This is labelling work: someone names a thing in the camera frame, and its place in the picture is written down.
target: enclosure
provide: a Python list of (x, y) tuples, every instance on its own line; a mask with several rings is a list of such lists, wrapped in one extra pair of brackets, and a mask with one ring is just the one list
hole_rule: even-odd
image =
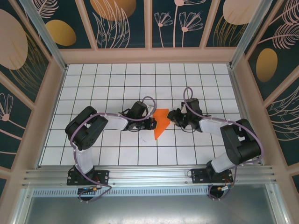
[[(1, 223), (298, 223), (298, 24), (298, 0), (0, 3)], [(188, 172), (225, 153), (221, 137), (166, 117), (157, 140), (108, 129), (92, 163), (112, 189), (80, 203), (66, 126), (87, 106), (120, 113), (145, 96), (170, 112), (186, 87), (203, 114), (247, 119), (261, 162), (212, 201), (212, 183)]]

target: white grid floor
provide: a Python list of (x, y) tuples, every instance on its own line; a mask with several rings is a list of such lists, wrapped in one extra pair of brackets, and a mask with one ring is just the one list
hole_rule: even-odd
[[(204, 114), (240, 119), (225, 64), (69, 65), (40, 165), (74, 164), (64, 129), (86, 106), (118, 113), (152, 96), (157, 108), (171, 111), (180, 107), (186, 86), (192, 87)], [(206, 164), (225, 148), (216, 135), (185, 133), (171, 123), (157, 141), (153, 130), (105, 130), (92, 151), (94, 165), (191, 165)]]

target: orange paper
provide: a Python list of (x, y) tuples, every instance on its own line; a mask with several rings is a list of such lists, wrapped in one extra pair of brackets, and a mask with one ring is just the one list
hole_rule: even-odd
[(170, 120), (167, 118), (168, 112), (168, 109), (156, 109), (154, 112), (153, 118), (157, 121), (157, 127), (154, 129), (155, 140), (159, 138), (170, 124)]

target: decorative wallpaper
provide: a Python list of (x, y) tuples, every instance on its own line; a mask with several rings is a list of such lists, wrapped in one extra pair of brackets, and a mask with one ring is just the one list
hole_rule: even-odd
[(221, 0), (206, 47), (236, 47), (260, 0)]
[(299, 0), (286, 0), (248, 59), (263, 99), (299, 65)]
[(4, 190), (5, 184), (6, 184), (6, 179), (0, 178), (0, 198), (1, 198), (2, 192)]
[(31, 110), (0, 84), (0, 166), (10, 169)]
[(210, 0), (153, 0), (154, 48), (199, 47)]
[(267, 111), (288, 166), (299, 162), (299, 78)]
[(272, 11), (272, 9), (273, 9), (273, 7), (275, 6), (276, 3), (277, 3), (277, 0), (273, 0), (273, 1), (272, 1), (272, 3), (271, 3), (271, 5), (270, 5), (270, 7), (269, 7), (269, 9), (268, 9), (268, 11), (267, 11), (267, 13), (266, 13), (266, 15), (265, 15), (264, 18), (263, 18), (263, 21), (261, 22), (260, 26), (259, 26), (258, 29), (256, 30), (256, 33), (253, 35), (253, 37), (252, 37), (250, 43), (248, 44), (247, 48), (245, 49), (245, 54), (247, 54), (247, 52), (249, 51), (251, 45), (253, 44), (254, 40), (256, 39), (256, 36), (257, 36), (257, 35), (259, 34), (259, 32), (261, 31), (261, 29), (262, 29), (264, 23), (266, 22), (266, 20), (267, 20), (269, 14), (271, 13), (271, 11)]
[(32, 3), (59, 49), (91, 48), (75, 0), (32, 0)]
[(8, 1), (0, 3), (0, 72), (35, 102), (49, 61)]
[(84, 0), (98, 48), (145, 48), (143, 0)]

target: white tile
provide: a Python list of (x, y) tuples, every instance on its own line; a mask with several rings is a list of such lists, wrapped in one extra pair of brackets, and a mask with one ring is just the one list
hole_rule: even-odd
[(170, 86), (170, 75), (156, 75), (156, 86)]
[(197, 98), (197, 99), (204, 99), (206, 96), (204, 96), (204, 92), (202, 90), (201, 86), (194, 86), (192, 87), (193, 90), (193, 98)]
[(127, 64), (126, 74), (140, 74), (140, 64)]
[(177, 146), (194, 146), (193, 134), (183, 130), (175, 130)]
[(78, 87), (80, 76), (66, 76), (64, 87)]
[(171, 87), (156, 87), (157, 99), (172, 99)]
[(211, 134), (212, 136), (212, 140), (213, 140), (213, 146), (223, 146), (224, 142), (223, 142), (223, 138), (221, 136), (215, 135), (215, 134)]
[(42, 165), (60, 165), (63, 147), (46, 147)]
[(207, 113), (223, 113), (222, 104), (219, 99), (206, 99)]
[(47, 147), (64, 146), (65, 139), (66, 133), (64, 132), (64, 130), (51, 130), (47, 142)]
[(136, 99), (125, 99), (123, 101), (123, 107), (122, 107), (122, 111), (126, 110), (126, 109), (130, 109), (132, 108), (132, 106), (134, 105), (134, 103), (136, 102)]
[(121, 131), (119, 130), (105, 130), (103, 132), (102, 146), (119, 146), (121, 139)]
[(155, 75), (141, 76), (141, 86), (155, 86), (155, 85), (156, 85)]
[(79, 86), (93, 86), (94, 85), (95, 75), (86, 75), (81, 76)]
[(139, 147), (138, 165), (157, 165), (157, 147)]
[(56, 113), (71, 114), (74, 106), (74, 100), (59, 100)]
[(138, 147), (121, 147), (119, 165), (137, 165)]
[(64, 87), (62, 88), (59, 99), (75, 99), (77, 93), (77, 87)]
[(175, 146), (174, 130), (165, 130), (157, 141), (158, 146)]
[(107, 101), (107, 113), (119, 113), (122, 112), (122, 100), (108, 100)]
[(205, 99), (220, 99), (217, 86), (203, 86)]
[(226, 64), (213, 64), (215, 74), (228, 74), (228, 68)]
[(110, 86), (124, 86), (125, 75), (114, 75), (110, 77)]
[(139, 132), (139, 146), (156, 146), (155, 134), (153, 130), (142, 130)]
[(152, 86), (140, 87), (140, 99), (146, 96), (156, 98), (156, 88)]
[(196, 146), (212, 146), (210, 133), (194, 132), (194, 144)]
[(97, 75), (110, 75), (111, 64), (98, 64)]
[(221, 99), (235, 99), (234, 90), (231, 86), (219, 86)]
[(54, 116), (53, 125), (51, 129), (64, 130), (66, 126), (70, 123), (70, 114), (56, 114)]
[(141, 64), (141, 74), (155, 74), (155, 64)]
[(217, 79), (218, 86), (223, 86), (223, 85), (231, 86), (232, 85), (229, 75), (216, 75), (216, 79)]
[(171, 85), (172, 86), (186, 86), (186, 76), (181, 75), (171, 75)]
[(82, 64), (70, 64), (67, 75), (81, 75), (82, 67)]
[(222, 99), (224, 113), (238, 113), (238, 105), (235, 99)]
[(185, 74), (184, 64), (180, 64), (180, 63), (170, 64), (170, 73)]
[(92, 100), (91, 106), (96, 109), (98, 112), (105, 112), (106, 111), (106, 100)]
[(171, 99), (158, 99), (156, 100), (157, 108), (159, 109), (168, 109), (172, 111), (172, 100)]
[(158, 165), (176, 165), (177, 152), (175, 147), (158, 147)]
[(239, 113), (226, 113), (225, 114), (225, 119), (237, 121), (241, 119), (241, 116)]
[(121, 146), (138, 146), (138, 132), (121, 132)]
[(139, 99), (140, 87), (125, 87), (124, 99)]
[(212, 146), (195, 147), (195, 152), (198, 165), (206, 165), (209, 161), (215, 159)]
[(97, 64), (84, 64), (82, 69), (82, 75), (95, 75), (97, 71)]
[(109, 86), (110, 76), (97, 75), (95, 76), (94, 86)]
[(214, 146), (214, 151), (216, 158), (226, 152), (224, 146)]
[(177, 147), (178, 165), (196, 164), (195, 149), (193, 147)]
[(199, 71), (201, 74), (214, 74), (212, 64), (199, 64)]
[(183, 99), (183, 93), (185, 90), (185, 86), (173, 86), (172, 87), (172, 98), (173, 99)]
[(185, 63), (186, 74), (199, 74), (198, 64)]
[(107, 100), (107, 94), (108, 94), (108, 87), (94, 87), (92, 99)]
[(201, 86), (200, 75), (186, 75), (187, 86)]
[(93, 165), (97, 166), (100, 161), (101, 147), (92, 147), (92, 161)]
[(199, 99), (199, 107), (203, 114), (206, 114), (206, 103), (204, 99)]
[(221, 118), (221, 119), (225, 119), (224, 114), (223, 113), (210, 113), (210, 115), (214, 118)]
[(93, 93), (92, 87), (79, 87), (76, 95), (77, 99), (91, 99)]
[(123, 99), (124, 87), (110, 87), (108, 99)]
[(217, 86), (216, 78), (212, 75), (200, 75), (203, 86)]
[(112, 64), (111, 75), (122, 75), (126, 73), (126, 64)]
[(118, 165), (119, 147), (102, 147), (100, 153), (101, 166)]
[(126, 75), (125, 86), (140, 86), (140, 75)]
[(64, 153), (62, 155), (61, 163), (60, 165), (68, 165), (72, 166), (75, 165), (74, 160), (74, 151), (72, 147), (64, 147)]
[(156, 63), (156, 74), (170, 74), (169, 64)]

